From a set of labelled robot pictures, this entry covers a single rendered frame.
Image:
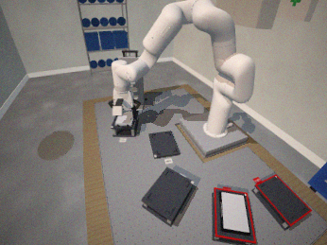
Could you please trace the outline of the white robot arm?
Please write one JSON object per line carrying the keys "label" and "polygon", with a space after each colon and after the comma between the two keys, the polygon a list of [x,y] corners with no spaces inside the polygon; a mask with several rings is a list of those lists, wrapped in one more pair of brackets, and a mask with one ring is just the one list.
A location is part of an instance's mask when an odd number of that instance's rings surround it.
{"label": "white robot arm", "polygon": [[212,105],[203,130],[213,138],[222,138],[226,136],[227,128],[232,126],[227,122],[232,101],[242,104],[252,96],[255,63],[251,57],[236,51],[232,17],[212,3],[211,0],[186,0],[166,5],[144,38],[145,51],[138,61],[131,64],[114,61],[112,76],[115,91],[128,91],[133,87],[131,82],[150,71],[182,25],[194,24],[198,30],[211,36],[215,69],[219,72],[214,79]]}

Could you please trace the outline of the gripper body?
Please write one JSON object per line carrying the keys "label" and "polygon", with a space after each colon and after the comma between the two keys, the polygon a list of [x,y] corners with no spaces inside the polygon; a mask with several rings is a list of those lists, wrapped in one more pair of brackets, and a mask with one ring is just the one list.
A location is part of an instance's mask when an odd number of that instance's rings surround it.
{"label": "gripper body", "polygon": [[123,108],[133,108],[134,94],[132,88],[126,92],[117,92],[113,89],[113,104],[115,105],[117,98],[124,98],[122,106]]}

